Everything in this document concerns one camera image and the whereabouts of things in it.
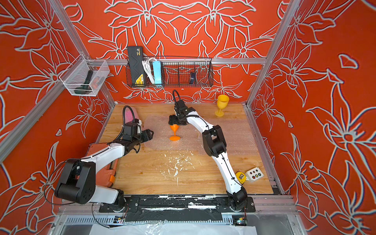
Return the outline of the yellow plastic wine glass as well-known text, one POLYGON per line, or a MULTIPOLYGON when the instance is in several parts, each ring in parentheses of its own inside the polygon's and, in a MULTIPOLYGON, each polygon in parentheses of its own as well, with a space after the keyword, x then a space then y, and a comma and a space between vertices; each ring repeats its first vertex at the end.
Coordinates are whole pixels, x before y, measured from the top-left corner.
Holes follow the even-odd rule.
POLYGON ((215 115, 217 117, 224 116, 224 111, 223 110, 227 107, 228 102, 229 102, 229 97, 227 95, 220 95, 220 96, 218 96, 218 99, 217 99, 218 110, 215 111, 215 115))

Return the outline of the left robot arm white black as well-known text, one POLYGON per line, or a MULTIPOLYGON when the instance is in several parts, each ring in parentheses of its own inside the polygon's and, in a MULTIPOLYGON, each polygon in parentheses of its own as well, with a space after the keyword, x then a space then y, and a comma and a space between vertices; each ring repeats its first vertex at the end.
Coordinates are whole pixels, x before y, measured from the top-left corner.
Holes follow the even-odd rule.
POLYGON ((140 120, 125 123, 119 135, 103 150, 81 159, 66 161, 57 183, 54 195, 73 203, 103 203, 116 207, 119 211, 125 205, 121 190, 99 186, 97 173, 116 159, 119 159, 142 143, 153 139, 154 132, 142 130, 140 120))

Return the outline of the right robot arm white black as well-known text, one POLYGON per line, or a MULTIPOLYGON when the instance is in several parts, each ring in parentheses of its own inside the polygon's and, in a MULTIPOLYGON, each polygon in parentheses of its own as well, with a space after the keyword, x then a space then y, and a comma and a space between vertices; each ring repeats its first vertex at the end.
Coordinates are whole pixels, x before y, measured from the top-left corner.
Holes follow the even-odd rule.
POLYGON ((247 207, 247 191, 236 178, 227 154, 227 143, 219 125, 205 121, 194 108, 187 107, 181 99, 174 102, 175 114, 169 116, 169 123, 179 126, 191 124, 201 134, 206 154, 215 161, 225 182, 230 207, 239 211, 247 207))

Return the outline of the orange plastic wine glass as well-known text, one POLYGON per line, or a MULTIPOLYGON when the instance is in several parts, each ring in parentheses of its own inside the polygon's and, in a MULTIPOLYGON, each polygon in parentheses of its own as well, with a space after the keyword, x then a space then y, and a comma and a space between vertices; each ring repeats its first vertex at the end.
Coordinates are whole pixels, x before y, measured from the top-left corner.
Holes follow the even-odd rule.
POLYGON ((173 142, 180 140, 180 137, 176 135, 176 132, 179 129, 179 125, 173 124, 170 126, 170 129, 173 131, 173 135, 169 137, 169 139, 173 142))

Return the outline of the pink glass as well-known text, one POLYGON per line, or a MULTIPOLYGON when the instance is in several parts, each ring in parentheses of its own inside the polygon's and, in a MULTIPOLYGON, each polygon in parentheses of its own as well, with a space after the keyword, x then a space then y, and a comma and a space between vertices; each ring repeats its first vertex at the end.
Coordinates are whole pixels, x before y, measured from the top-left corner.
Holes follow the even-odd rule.
POLYGON ((129 123, 142 125, 142 121, 139 119, 139 116, 134 107, 125 105, 122 110, 122 117, 122 126, 125 126, 129 123))

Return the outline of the bubble wrap sheet clear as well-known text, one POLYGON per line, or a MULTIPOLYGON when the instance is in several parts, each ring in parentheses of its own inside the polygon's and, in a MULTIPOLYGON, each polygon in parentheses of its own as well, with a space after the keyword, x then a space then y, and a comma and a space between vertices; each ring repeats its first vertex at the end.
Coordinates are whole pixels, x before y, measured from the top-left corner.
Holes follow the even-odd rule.
POLYGON ((210 124, 219 125, 227 144, 227 154, 258 155, 259 151, 246 119, 210 118, 210 124))

